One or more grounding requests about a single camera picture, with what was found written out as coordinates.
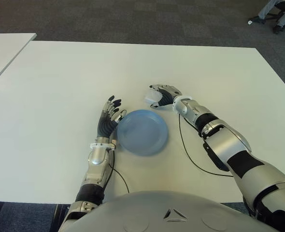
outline chair leg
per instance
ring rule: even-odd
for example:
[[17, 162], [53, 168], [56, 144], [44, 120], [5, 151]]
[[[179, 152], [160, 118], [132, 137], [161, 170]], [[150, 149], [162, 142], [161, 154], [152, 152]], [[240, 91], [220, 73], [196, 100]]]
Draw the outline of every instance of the chair leg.
[[278, 14], [272, 14], [272, 13], [268, 13], [267, 15], [271, 16], [269, 18], [265, 18], [265, 20], [273, 20], [273, 19], [279, 19], [281, 16], [279, 16]]

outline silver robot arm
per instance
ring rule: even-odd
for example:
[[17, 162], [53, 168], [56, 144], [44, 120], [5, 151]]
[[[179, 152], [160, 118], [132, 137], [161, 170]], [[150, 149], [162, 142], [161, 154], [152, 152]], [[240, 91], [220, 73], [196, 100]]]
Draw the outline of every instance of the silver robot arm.
[[172, 104], [173, 110], [196, 128], [214, 164], [232, 173], [251, 215], [285, 232], [285, 174], [255, 158], [249, 143], [239, 132], [191, 97], [171, 86], [150, 87], [163, 95], [151, 108]]
[[111, 151], [114, 151], [116, 146], [116, 140], [110, 142], [110, 136], [127, 113], [126, 110], [123, 110], [115, 116], [114, 114], [119, 111], [117, 107], [121, 105], [121, 100], [112, 101], [113, 99], [114, 96], [111, 96], [103, 107], [96, 141], [90, 145], [92, 150], [88, 157], [88, 170], [76, 200], [71, 204], [59, 232], [64, 231], [76, 220], [102, 204], [104, 191], [112, 170], [109, 164], [114, 162]]

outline black cable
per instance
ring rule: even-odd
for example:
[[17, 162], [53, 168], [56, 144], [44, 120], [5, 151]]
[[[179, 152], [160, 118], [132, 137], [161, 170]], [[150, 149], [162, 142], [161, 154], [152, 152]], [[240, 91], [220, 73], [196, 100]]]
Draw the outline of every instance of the black cable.
[[232, 175], [223, 175], [223, 174], [217, 174], [217, 173], [211, 173], [209, 171], [206, 171], [204, 169], [202, 169], [201, 167], [199, 167], [190, 157], [190, 155], [188, 154], [187, 150], [186, 150], [186, 147], [185, 147], [185, 143], [183, 141], [183, 137], [182, 137], [182, 133], [181, 133], [181, 126], [180, 126], [180, 115], [179, 115], [179, 131], [180, 131], [180, 136], [181, 136], [181, 140], [182, 140], [182, 144], [183, 144], [183, 147], [185, 149], [185, 152], [188, 156], [188, 158], [191, 160], [191, 162], [196, 166], [198, 167], [199, 169], [201, 169], [202, 171], [206, 172], [206, 173], [209, 173], [209, 174], [212, 174], [212, 175], [219, 175], [219, 176], [227, 176], [227, 177], [233, 177]]
[[112, 170], [110, 171], [109, 177], [108, 177], [108, 179], [107, 179], [107, 181], [106, 181], [106, 183], [105, 183], [105, 185], [104, 185], [104, 187], [103, 187], [104, 190], [106, 189], [107, 184], [108, 184], [110, 178], [112, 177], [113, 170], [114, 170], [114, 151], [112, 151], [112, 153], [113, 153], [113, 166], [111, 166], [111, 165], [109, 164], [109, 166], [112, 168]]
[[117, 171], [115, 168], [113, 168], [110, 164], [109, 164], [109, 166], [112, 168], [112, 170], [114, 170], [116, 173], [118, 173], [119, 176], [122, 178], [122, 180], [123, 180], [125, 186], [127, 187], [127, 191], [128, 191], [128, 193], [129, 193], [128, 184], [127, 184], [127, 182], [125, 181], [125, 179], [123, 178], [123, 176], [120, 174], [120, 172], [118, 172], [118, 171]]

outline gray carpet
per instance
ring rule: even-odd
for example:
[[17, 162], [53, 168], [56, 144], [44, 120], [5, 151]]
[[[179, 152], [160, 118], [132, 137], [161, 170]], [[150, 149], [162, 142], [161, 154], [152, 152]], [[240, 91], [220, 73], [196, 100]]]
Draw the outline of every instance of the gray carpet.
[[[0, 0], [0, 33], [36, 40], [255, 47], [285, 82], [285, 31], [247, 25], [266, 0]], [[227, 203], [246, 212], [242, 203]], [[49, 231], [55, 205], [5, 203], [0, 232]]]

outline blue plate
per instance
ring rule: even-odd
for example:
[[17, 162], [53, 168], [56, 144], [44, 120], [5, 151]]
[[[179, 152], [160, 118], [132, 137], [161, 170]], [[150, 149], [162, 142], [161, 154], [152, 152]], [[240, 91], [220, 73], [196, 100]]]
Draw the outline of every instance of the blue plate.
[[150, 110], [136, 110], [124, 117], [117, 127], [120, 144], [137, 155], [159, 152], [168, 139], [165, 121]]

